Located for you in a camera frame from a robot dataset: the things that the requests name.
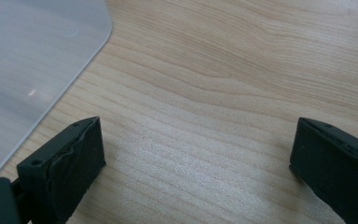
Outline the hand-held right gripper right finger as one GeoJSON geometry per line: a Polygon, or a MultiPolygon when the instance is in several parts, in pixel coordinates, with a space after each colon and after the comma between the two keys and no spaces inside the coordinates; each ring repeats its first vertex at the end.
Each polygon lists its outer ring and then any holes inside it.
{"type": "Polygon", "coordinates": [[[328,123],[300,118],[290,169],[346,224],[358,224],[358,138],[328,123]]]}

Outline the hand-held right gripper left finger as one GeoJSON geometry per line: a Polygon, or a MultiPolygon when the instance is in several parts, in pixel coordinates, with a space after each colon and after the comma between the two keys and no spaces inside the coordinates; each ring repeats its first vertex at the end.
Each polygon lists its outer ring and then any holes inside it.
{"type": "Polygon", "coordinates": [[[64,224],[105,166],[98,117],[77,121],[17,165],[33,224],[64,224]]]}

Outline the clear plastic box lid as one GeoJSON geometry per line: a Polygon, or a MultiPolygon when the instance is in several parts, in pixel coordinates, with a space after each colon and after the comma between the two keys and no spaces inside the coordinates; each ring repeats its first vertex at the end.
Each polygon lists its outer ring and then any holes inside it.
{"type": "Polygon", "coordinates": [[[111,32],[106,0],[0,0],[0,169],[111,32]]]}

